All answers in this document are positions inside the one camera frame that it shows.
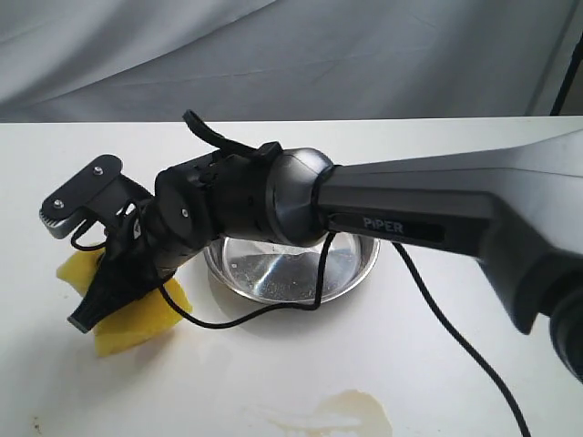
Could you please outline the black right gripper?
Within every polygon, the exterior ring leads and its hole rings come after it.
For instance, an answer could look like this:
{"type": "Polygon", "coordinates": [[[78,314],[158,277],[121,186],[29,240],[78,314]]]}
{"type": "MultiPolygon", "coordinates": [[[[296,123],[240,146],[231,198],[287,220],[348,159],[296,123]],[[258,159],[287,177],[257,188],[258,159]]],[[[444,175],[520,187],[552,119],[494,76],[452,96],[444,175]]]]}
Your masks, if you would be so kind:
{"type": "Polygon", "coordinates": [[[221,237],[274,240],[266,204],[269,171],[258,158],[213,153],[160,172],[153,199],[107,245],[110,262],[98,266],[67,321],[90,332],[221,237]]]}

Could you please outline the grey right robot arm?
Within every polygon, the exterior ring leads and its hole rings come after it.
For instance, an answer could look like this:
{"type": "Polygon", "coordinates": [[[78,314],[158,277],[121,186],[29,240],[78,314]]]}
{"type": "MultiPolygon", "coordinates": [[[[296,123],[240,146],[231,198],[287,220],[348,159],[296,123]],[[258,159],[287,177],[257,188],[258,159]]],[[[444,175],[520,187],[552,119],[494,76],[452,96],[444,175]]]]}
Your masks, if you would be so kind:
{"type": "Polygon", "coordinates": [[[474,258],[508,317],[550,319],[557,356],[582,374],[582,135],[519,147],[336,166],[314,149],[217,133],[213,152],[161,172],[127,213],[69,321],[88,332],[222,237],[311,246],[345,232],[474,258]]]}

